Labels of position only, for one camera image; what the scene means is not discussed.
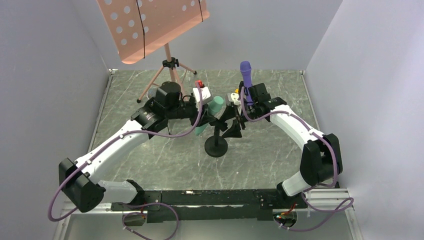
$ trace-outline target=gray marble tabletop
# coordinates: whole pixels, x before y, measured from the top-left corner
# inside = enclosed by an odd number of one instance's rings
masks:
[[[186,90],[192,89],[194,81],[200,79],[214,96],[224,97],[234,92],[242,80],[239,70],[197,72],[197,75],[187,72],[183,82]],[[146,102],[146,97],[142,103],[136,103],[136,99],[155,73],[156,70],[123,70],[114,74],[94,148],[117,132]],[[183,78],[184,71],[178,70],[178,74]],[[164,70],[156,83],[169,80],[169,71]],[[281,97],[300,117],[317,127],[299,71],[253,70],[252,81],[265,83],[272,98]],[[187,119],[170,123],[172,134],[183,133],[190,127]],[[299,170],[301,149],[283,130],[266,120],[246,123],[242,138],[227,138],[228,152],[219,158],[205,153],[204,143],[212,135],[213,128],[208,126],[200,136],[194,132],[180,138],[155,136],[116,162],[103,179],[132,179],[145,190],[275,188]]]

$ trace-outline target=teal object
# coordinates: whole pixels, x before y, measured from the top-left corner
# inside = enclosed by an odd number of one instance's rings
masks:
[[[208,104],[207,110],[209,111],[210,114],[215,116],[217,113],[221,111],[221,109],[223,108],[223,105],[224,105],[224,99],[220,96],[215,96],[213,98],[213,101],[211,101]],[[209,124],[205,124],[205,125],[196,127],[194,130],[194,134],[196,136],[199,136],[201,133],[203,133],[203,131],[208,125]]]

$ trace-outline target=table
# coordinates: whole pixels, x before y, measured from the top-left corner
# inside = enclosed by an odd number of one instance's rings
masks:
[[[136,98],[156,70],[119,70],[111,80],[93,147],[117,132],[142,103]],[[178,71],[181,79],[184,71]],[[165,71],[156,83],[169,81]],[[239,70],[197,70],[186,73],[186,91],[202,80],[214,96],[224,97],[239,86]],[[265,83],[271,97],[281,97],[300,117],[317,127],[305,84],[298,70],[252,70],[253,84]],[[172,134],[191,127],[188,119],[170,122]],[[155,136],[134,148],[105,175],[106,181],[136,181],[145,190],[214,190],[275,188],[299,170],[301,149],[283,130],[266,120],[247,122],[242,138],[227,138],[226,155],[214,158],[205,153],[204,143],[213,135],[208,126],[200,135],[180,138]]]

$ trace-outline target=wall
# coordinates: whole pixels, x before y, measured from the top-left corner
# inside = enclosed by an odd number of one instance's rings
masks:
[[[87,152],[108,76],[70,1],[0,1],[0,239],[52,239],[58,164]]]
[[[365,239],[424,239],[424,2],[344,0],[306,69]]]
[[[135,64],[123,64],[97,2],[72,1],[108,68],[161,66],[163,48]],[[194,69],[238,69],[249,60],[257,69],[304,70],[341,2],[208,0],[210,17],[171,41],[171,53]]]

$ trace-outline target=microphone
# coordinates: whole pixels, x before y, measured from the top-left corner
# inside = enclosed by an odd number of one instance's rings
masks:
[[[252,87],[252,67],[249,61],[242,61],[240,63],[240,72],[243,77],[243,85],[244,85],[244,95],[247,98],[247,105],[253,105],[251,94],[249,93],[248,88]]]

